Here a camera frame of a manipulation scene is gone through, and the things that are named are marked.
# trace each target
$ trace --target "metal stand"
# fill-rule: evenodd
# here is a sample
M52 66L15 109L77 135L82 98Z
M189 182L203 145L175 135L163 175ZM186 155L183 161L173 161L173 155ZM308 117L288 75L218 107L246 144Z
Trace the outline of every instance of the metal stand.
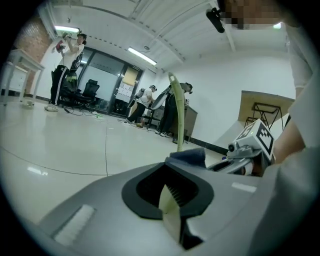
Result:
M263 110L260 109L260 107L268 107L268 108L273 108L273 111L270 110ZM281 111L281 107L279 106L275 106L275 105L270 105L270 104L265 104L265 103L259 103L259 102L255 102L252 106L252 110L253 110L253 116L250 117L248 116L247 119L245 120L245 124L244 127L248 126L249 124L253 123L254 121L261 119L261 121L269 128L269 130L271 129L271 127L273 126L278 114L280 113L281 116L281 123L282 123L282 130L284 130L284 120L283 120L283 116L282 116L282 111ZM256 118L255 114L256 112L259 112L261 117L260 118ZM273 118L272 123L269 125L268 123L268 119L266 117L266 113L267 114L271 114L271 115L275 115Z

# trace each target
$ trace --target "wooden board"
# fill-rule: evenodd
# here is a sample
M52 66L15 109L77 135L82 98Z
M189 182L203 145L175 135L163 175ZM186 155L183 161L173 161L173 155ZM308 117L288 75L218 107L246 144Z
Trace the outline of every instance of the wooden board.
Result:
M269 105L280 107L282 116L284 116L288 113L288 109L294 101L295 100L293 98L287 98L287 97L283 97L275 94L243 90L241 92L241 103L240 103L238 121L245 122L248 117L251 118L253 115L255 118L261 117L261 114L258 111L255 111L255 114L254 114L253 106L255 103L269 104ZM267 106L260 106L260 105L258 107L260 110L265 110L265 111L272 112L275 110L274 107L267 107ZM277 112L275 112L275 114L265 113L265 116L269 125L272 124L276 116L276 113ZM281 115L279 112L275 121L279 120L280 118L281 118Z

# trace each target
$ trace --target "white floor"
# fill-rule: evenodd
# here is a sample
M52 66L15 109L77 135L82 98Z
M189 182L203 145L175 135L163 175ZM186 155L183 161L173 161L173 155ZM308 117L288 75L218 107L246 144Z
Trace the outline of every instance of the white floor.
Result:
M117 117L75 116L62 108L47 112L44 106L36 102L34 109L24 109L16 101L0 106L1 185L16 212L34 223L93 181L163 162L177 150L171 138ZM221 159L206 149L207 166Z

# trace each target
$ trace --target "white t-shirt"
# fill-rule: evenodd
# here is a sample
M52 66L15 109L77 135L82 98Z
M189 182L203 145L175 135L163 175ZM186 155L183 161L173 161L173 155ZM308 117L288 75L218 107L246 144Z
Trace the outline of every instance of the white t-shirt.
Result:
M71 69L72 63L74 60L79 56L79 54L84 50L85 45L84 44L77 44L75 43L73 45L74 47L79 47L79 50L77 52L71 52L70 49L67 50L64 53L64 57L60 61L59 65L66 66L69 70Z
M149 107L151 100L149 100L147 96L152 96L152 90L150 88L145 89L143 95L138 98L136 102L145 105L146 108Z
M319 55L302 27L286 25L294 86L304 88L289 108L306 147L320 146Z

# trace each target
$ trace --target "man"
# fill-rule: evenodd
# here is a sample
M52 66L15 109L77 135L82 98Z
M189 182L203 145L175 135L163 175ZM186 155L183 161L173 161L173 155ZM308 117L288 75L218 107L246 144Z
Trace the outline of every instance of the man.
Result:
M292 119L275 141L275 163L281 163L305 146L319 146L317 127L320 120L319 114L315 114L315 107L319 106L317 95L320 93L319 55L302 25L275 0L218 0L218 5L226 22L236 28L244 24L261 26L283 22L286 25L296 100L289 109Z
M149 107L150 103L155 101L152 98L152 93L154 93L155 90L156 87L154 85L151 85L149 88L144 90L143 95L136 101L137 107L135 111L126 119L127 122L136 122L138 117L141 117L143 115L145 109Z
M190 83L185 82L185 83L180 83L180 85L184 93L186 92L191 93L193 87ZM185 106L187 105L186 98L184 98L184 105ZM163 117L160 121L159 127L155 132L155 134L158 134L161 137L169 137L169 129L174 122L174 118L177 115L177 112L178 110L176 105L174 89L171 88L168 91L168 96L165 99Z
M53 73L51 87L51 102L49 105L44 107L46 111L58 111L57 103L59 99L61 85L63 84L66 75L69 73L72 63L84 50L84 47L87 43L86 39L86 34L79 33L77 35L76 43L72 45L71 39L68 36L64 38L64 40L67 42L69 46L69 50L67 50L65 53L63 52L63 50L59 51L62 55L62 60L60 61L59 65L56 67Z

